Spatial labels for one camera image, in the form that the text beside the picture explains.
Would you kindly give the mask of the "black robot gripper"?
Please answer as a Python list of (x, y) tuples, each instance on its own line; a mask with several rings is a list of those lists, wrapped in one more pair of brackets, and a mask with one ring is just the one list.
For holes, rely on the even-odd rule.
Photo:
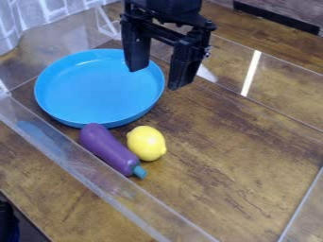
[(172, 91), (193, 82), (201, 61), (209, 56), (211, 45), (203, 43), (209, 42), (216, 25), (200, 10), (201, 0), (124, 0), (121, 37), (128, 70), (148, 67), (149, 38), (173, 43), (168, 80)]

